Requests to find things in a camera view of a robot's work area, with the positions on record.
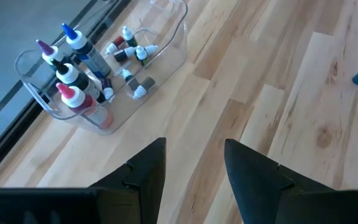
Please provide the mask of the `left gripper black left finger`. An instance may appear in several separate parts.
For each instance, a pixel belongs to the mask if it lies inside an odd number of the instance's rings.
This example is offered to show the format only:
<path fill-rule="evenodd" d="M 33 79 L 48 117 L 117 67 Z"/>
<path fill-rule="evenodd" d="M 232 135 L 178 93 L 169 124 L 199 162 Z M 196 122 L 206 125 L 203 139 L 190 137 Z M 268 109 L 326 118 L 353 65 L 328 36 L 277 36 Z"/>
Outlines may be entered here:
<path fill-rule="evenodd" d="M 157 138 L 98 180 L 100 223 L 157 223 L 166 176 L 165 138 Z"/>

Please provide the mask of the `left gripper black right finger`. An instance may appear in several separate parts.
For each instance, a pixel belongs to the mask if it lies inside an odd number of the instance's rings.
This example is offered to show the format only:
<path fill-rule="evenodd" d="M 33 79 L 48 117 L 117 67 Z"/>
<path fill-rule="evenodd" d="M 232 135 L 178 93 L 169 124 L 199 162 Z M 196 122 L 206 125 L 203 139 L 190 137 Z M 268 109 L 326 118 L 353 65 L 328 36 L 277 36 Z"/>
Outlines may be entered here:
<path fill-rule="evenodd" d="M 234 139 L 225 140 L 224 161 L 244 223 L 275 223 L 283 194 L 333 191 Z"/>

